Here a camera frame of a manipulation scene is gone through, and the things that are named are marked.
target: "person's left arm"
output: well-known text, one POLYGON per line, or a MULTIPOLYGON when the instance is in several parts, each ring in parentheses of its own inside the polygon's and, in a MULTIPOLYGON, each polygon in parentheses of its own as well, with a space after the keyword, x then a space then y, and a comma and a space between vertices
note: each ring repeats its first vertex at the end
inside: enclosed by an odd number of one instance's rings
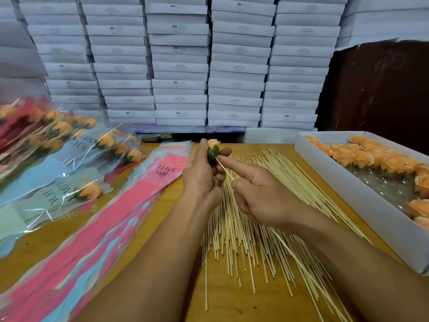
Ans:
MULTIPOLYGON (((183 171, 183 193, 129 265, 74 321, 178 321, 210 213, 223 198, 225 173, 207 161, 202 139, 183 171)), ((231 149, 221 151, 229 156, 231 149)))

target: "person's right arm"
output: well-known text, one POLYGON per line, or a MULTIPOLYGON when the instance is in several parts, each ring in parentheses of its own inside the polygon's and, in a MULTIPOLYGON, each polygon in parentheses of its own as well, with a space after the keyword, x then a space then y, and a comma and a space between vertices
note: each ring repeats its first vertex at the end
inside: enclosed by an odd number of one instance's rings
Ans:
POLYGON ((429 321, 429 279, 303 203, 265 168, 217 158, 241 177, 232 183, 239 209, 299 236, 368 321, 429 321))

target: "pile of bamboo sticks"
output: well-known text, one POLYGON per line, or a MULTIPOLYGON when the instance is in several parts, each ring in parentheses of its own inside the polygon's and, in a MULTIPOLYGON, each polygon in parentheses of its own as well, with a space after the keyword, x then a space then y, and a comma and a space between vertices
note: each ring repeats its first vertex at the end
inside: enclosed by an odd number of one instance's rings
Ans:
MULTIPOLYGON (((285 156, 274 149, 265 150, 264 155, 264 157, 257 156, 253 158, 253 164, 268 169, 306 204, 319 209, 319 211, 334 219, 336 222, 340 219, 351 228, 352 231, 368 240, 359 228, 351 222, 299 165, 295 167, 285 156)), ((249 163, 249 161, 246 161, 244 158, 238 158, 237 156, 235 156, 234 159, 249 163)), ((220 255, 226 256, 227 274, 229 276, 234 276, 235 274, 239 282, 239 287, 242 287, 242 282, 239 274, 239 260, 237 260, 237 257, 239 256, 239 252, 241 253, 244 271, 246 272, 248 269, 250 271, 253 292, 256 291, 252 266, 259 266, 259 259, 261 259, 265 273, 265 281, 268 283, 268 276, 271 274, 271 276, 275 278, 278 273, 274 265, 274 260, 277 260, 291 296, 293 296, 292 289, 297 288, 295 284, 295 275, 288 261, 288 258, 292 257, 297 263, 299 272, 307 286, 320 320, 323 321, 324 319, 319 311, 317 303, 320 297, 322 297, 332 314, 336 314, 341 321, 352 321, 331 284, 331 276, 319 259, 299 237, 285 234, 276 228, 256 225, 252 223, 246 215, 239 211, 234 199, 233 189, 231 188, 231 182, 238 178, 239 177, 233 171, 227 169, 227 179, 223 188, 223 201, 216 210, 212 212, 209 222, 207 223, 206 231, 201 240, 203 253, 202 266, 205 267, 206 273, 206 311, 208 310, 207 256, 213 249, 214 258, 217 261, 219 261, 220 255), (341 309, 335 305, 330 293, 337 298, 341 309)))

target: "hand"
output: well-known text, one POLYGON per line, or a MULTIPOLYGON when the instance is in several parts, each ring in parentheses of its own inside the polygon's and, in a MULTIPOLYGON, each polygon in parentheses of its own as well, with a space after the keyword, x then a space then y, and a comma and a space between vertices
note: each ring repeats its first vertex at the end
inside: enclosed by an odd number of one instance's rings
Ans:
MULTIPOLYGON (((207 160, 208 143, 201 139, 196 151, 193 151, 183 170, 183 192, 189 196, 197 197, 201 205, 211 213, 223 199, 223 182, 226 178, 224 170, 217 169, 207 160)), ((229 156, 231 148, 221 150, 222 156, 229 156)))
MULTIPOLYGON (((309 208, 267 169, 223 156, 217 159, 241 177, 231 184, 234 197, 240 211, 257 222, 288 230, 288 225, 309 208)), ((224 171, 219 164, 217 170, 224 171)))

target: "person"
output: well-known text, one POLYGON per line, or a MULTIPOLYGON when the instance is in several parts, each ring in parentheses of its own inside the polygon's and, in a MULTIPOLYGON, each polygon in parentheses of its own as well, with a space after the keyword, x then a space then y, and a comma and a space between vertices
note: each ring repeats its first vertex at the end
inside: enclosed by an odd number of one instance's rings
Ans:
MULTIPOLYGON (((222 201, 225 171, 207 161, 201 140, 183 171, 183 193, 131 263, 75 321, 178 321, 210 213, 222 201)), ((298 199, 264 168, 217 157, 241 178, 232 182, 244 214, 293 233, 325 265, 371 322, 429 321, 429 280, 298 199)))

